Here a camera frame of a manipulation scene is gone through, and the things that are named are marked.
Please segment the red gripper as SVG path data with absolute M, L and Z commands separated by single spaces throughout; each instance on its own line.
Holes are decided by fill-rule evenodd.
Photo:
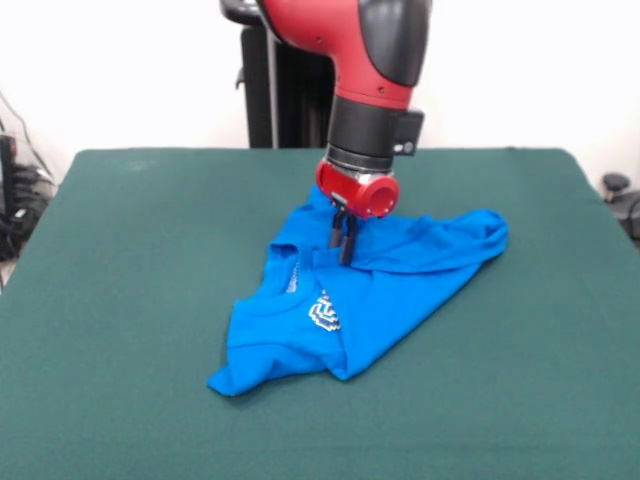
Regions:
M 340 263 L 351 264 L 359 234 L 359 220 L 384 218 L 398 203 L 399 185 L 392 174 L 363 174 L 321 160 L 316 168 L 320 191 L 338 208 L 328 247 L 340 247 Z

